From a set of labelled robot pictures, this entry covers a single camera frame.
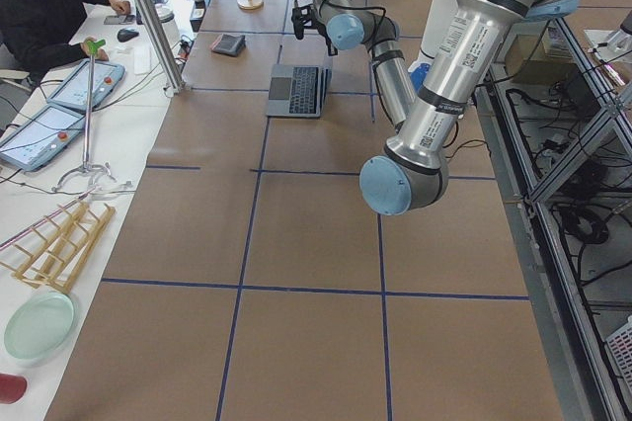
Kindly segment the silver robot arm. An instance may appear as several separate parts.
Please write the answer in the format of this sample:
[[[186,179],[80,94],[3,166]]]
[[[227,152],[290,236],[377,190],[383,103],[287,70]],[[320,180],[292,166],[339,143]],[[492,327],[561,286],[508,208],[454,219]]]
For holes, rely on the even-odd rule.
[[[448,184],[443,145],[487,72],[510,28],[574,12],[580,0],[455,0],[452,19],[420,86],[415,86],[398,45],[398,29],[384,12],[352,0],[313,0],[312,25],[331,49],[362,44],[370,56],[383,108],[395,127],[381,155],[361,168],[365,202],[383,215],[434,204]]]

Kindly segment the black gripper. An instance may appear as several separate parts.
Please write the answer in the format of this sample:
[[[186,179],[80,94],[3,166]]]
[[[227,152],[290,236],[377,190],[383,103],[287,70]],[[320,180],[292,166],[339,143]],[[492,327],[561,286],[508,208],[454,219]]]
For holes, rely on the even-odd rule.
[[[318,34],[325,40],[325,43],[327,45],[328,48],[328,54],[329,56],[334,56],[334,55],[338,55],[339,54],[339,50],[336,46],[334,46],[331,43],[331,40],[328,36],[327,33],[327,29],[326,29],[326,25],[321,23],[321,22],[316,22],[315,23],[315,29],[318,32]]]

